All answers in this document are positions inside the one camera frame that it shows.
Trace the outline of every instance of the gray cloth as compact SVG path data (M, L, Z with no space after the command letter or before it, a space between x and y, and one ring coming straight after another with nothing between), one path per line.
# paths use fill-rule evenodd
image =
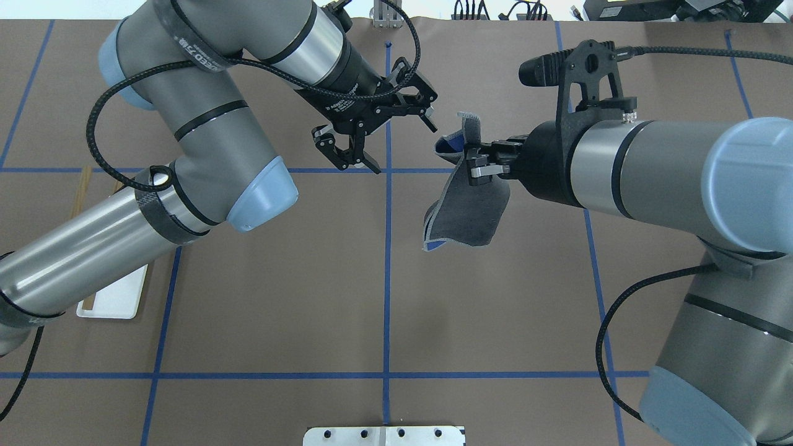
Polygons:
M466 246L490 244L509 201L509 184L493 176L481 186L470 186L465 171L464 144L481 142L481 122L473 113L458 113L462 129L435 144L435 154L455 164L441 198L424 215L424 251L447 241Z

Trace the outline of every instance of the metal bracket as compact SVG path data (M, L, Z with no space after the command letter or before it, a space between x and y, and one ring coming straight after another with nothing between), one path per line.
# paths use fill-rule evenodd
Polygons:
M400 8L402 7L402 0L392 0ZM404 19L391 8L380 0L374 0L374 8L372 8L372 25L375 28L402 28Z
M315 127L312 130L314 145L333 163L340 171L345 171L350 166L362 164L372 172L379 174L380 165L366 151L363 150L363 141L366 137L362 125L357 127L354 135L350 135L350 148L343 150L336 146L336 136L332 125Z
M471 169L471 178L480 178L490 175L508 174L509 166L500 166L499 164L489 164L483 167L474 167Z
M752 280L757 267L786 256L781 252L768 252L760 257L743 256L736 252L719 248L702 238L699 241L705 245L708 255L713 260L713 263L718 265L719 270L744 280Z
M465 446L465 428L457 426L377 426L312 428L303 446Z

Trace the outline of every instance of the blue tape line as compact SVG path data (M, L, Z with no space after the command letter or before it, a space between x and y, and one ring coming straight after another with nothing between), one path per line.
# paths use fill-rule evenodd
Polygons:
M558 21L555 21L554 24L556 25L556 43L559 51L563 51L565 47L561 38L561 26L559 25ZM568 111L570 113L573 112L573 104L571 102L568 104ZM590 257L590 261L592 262L592 277L595 280L595 292L597 294L598 310L600 312L600 320L602 321L603 318L606 316L606 310L605 310L605 304L603 303L603 288L600 284L600 268L598 266L598 261L597 261L597 251L595 249L595 236L592 232L592 219L589 217L589 210L584 210L584 222L586 223L586 228L587 228L589 257ZM609 377L609 381L611 382L611 386L614 388L614 392L617 392L617 379L614 376L614 357L611 354L611 341L608 337L608 333L606 333L606 337L603 340L603 344L606 350L606 363L608 366L607 375ZM619 442L619 446L625 446L625 433L623 432L623 415L620 412L621 409L619 408L616 402L612 403L612 407L614 410L614 421L617 428L617 441Z
M385 75L391 71L391 41L385 42ZM383 302L383 424L391 423L391 216L393 199L391 121L385 123L385 279Z
M732 30L727 29L724 32L724 40L727 43L727 49L732 51L733 50ZM733 65L735 82L737 82L738 84L738 92L741 94L741 100L744 102L744 108L746 108L746 115L749 116L749 119L752 119L754 118L754 113L752 113L752 106L749 105L749 98L746 97L746 91L744 90L743 81L741 80L741 72L738 70L738 64L734 57L730 57L730 63Z
M49 26L47 27L47 32L44 34L44 40L41 41L41 47L39 48L39 55L36 57L36 62L33 65L33 69L30 71L30 77L28 78L28 83L25 85L25 92L22 93L22 99L19 101L19 107L17 107L17 114L13 117L13 122L11 123L11 130L8 132L8 137L6 138L6 145L3 147L2 154L0 154L0 167L6 163L6 157L8 157L8 152L11 149L11 142L13 141L13 135L17 131L17 125L19 124L20 118L22 118L22 111L25 109L25 103L28 101L28 95L30 94L30 89L33 86L33 80L36 78L36 73L39 71L39 66L41 65L41 59L44 57L44 50L47 48L47 43L49 43L49 38L52 35L52 27L55 26L55 21L50 20Z
M174 266L170 270L170 284L168 285L168 296L165 300L165 310L163 311L163 325L159 330L159 343L157 344L157 356L154 363L154 373L151 377L151 389L149 390L148 404L146 405L146 417L144 418L144 430L140 436L140 446L148 443L149 429L151 428L151 415L154 413L154 402L157 397L157 383L159 381L159 370L163 365L163 351L165 350L165 338L168 334L168 321L170 320L170 309L174 301L174 291L176 290L176 277L179 273L179 263L182 260L182 247L176 248L174 254Z
M372 173L369 169L358 169L358 168L350 168L345 171L340 171L339 169L327 169L327 168L293 168L289 169L290 174L370 174Z
M598 378L596 371L409 371L392 379L575 379Z
M0 372L0 379L19 379L20 371ZM616 371L617 378L649 378L648 371ZM29 379L153 379L154 373L38 371ZM160 372L157 379L215 381L310 381L344 379L596 379L597 371L406 371L384 374L380 371L339 372Z
M554 21L554 26L556 27L556 46L559 51L564 51L565 45L561 42L561 25L558 20Z
M297 381L316 379L382 379L380 372L317 372L317 373L160 373L159 379L214 379L249 381Z
M2 372L0 379L19 379L21 372ZM28 379L151 379L151 373L36 371Z
M78 167L3 167L0 172L9 174L72 174L80 173Z
M450 174L454 172L454 169L411 169L411 168L391 168L387 171L393 174Z

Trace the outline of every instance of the black strap band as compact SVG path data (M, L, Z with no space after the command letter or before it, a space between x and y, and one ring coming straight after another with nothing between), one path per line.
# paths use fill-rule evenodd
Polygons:
M44 325L63 313L42 316L23 310L0 290L0 324L8 325L16 329L29 329Z
M232 66L219 52L198 34L176 0L153 0L154 11L163 28L174 38L187 59L210 73L224 71Z
M190 133L207 122L210 122L212 119L223 116L233 110L243 109L247 106L247 102L245 101L234 101L215 107L206 113L196 116L180 127L179 130L174 132L174 138L176 138L177 141L182 140L182 138L185 137L187 133Z
M718 302L713 302L710 299L705 299L694 294L688 294L686 296L685 302L693 306L698 306L703 310L708 310L712 313L727 317L733 321L740 322L741 324L747 325L755 330L760 330L761 332L765 332L773 337L778 337L781 340L786 340L787 342L793 344L793 331L784 327L780 327L779 325L766 321L765 319L760 319L759 317L752 316L751 314L744 313L743 311L736 310L735 308L722 305Z
M185 193L185 190L182 189L182 184L179 182L179 175L176 174L176 161L170 164L170 169L171 171L174 172L174 178L173 178L174 181L172 182L171 185L174 187L174 190L176 191L176 195L179 196L179 199L182 200L182 203L185 205L187 210L189 210L198 220L203 221L207 225L218 226L220 222L214 221L211 218L205 216L203 213L201 213L201 211L198 210L198 208L193 204L193 202L190 201L190 198Z
M135 180L143 184L150 184L152 183L151 173L142 171L136 176ZM209 231L197 233L184 226L174 215L168 213L156 192L143 192L135 189L135 200L138 202L140 212L146 218L148 224L159 235L173 244L180 246L188 244L209 233Z

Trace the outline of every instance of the metal plate with holes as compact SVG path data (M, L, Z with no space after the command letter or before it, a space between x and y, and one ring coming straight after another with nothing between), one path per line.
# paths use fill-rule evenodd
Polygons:
M465 446L465 428L402 426L312 428L303 446Z
M400 8L402 7L402 0L393 0L393 2ZM372 16L372 25L375 28L402 28L404 24L404 18L391 6L380 0L374 0L374 8L372 8L370 15Z

